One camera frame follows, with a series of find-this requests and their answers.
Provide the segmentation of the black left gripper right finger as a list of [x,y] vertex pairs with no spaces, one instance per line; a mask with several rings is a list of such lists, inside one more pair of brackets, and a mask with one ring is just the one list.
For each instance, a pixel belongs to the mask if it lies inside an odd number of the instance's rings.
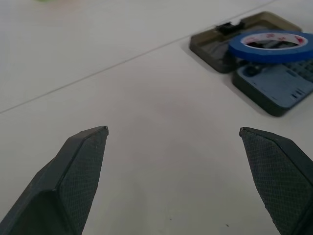
[[255,187],[282,235],[313,233],[313,162],[290,139],[249,127],[239,132]]

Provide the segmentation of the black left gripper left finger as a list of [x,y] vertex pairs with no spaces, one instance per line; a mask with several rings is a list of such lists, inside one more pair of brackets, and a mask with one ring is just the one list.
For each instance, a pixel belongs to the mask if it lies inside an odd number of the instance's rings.
[[107,126],[66,140],[0,223],[2,235],[80,235],[98,188]]

